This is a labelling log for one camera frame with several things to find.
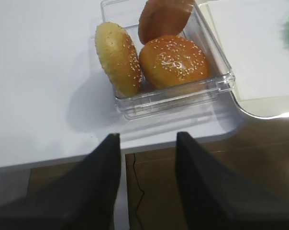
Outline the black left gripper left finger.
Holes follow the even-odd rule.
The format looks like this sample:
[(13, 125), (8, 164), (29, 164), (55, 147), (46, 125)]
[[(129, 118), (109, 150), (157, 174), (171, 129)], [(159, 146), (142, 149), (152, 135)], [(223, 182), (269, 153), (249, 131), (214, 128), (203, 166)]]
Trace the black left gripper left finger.
[(121, 177), (119, 134), (68, 173), (0, 207), (0, 230), (108, 230)]

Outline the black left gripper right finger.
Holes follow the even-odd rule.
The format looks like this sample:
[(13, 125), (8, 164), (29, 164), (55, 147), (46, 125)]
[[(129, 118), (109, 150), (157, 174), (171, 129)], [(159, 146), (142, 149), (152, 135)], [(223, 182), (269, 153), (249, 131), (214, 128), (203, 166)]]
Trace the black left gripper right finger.
[(190, 230), (289, 230), (289, 202), (177, 133), (176, 180)]

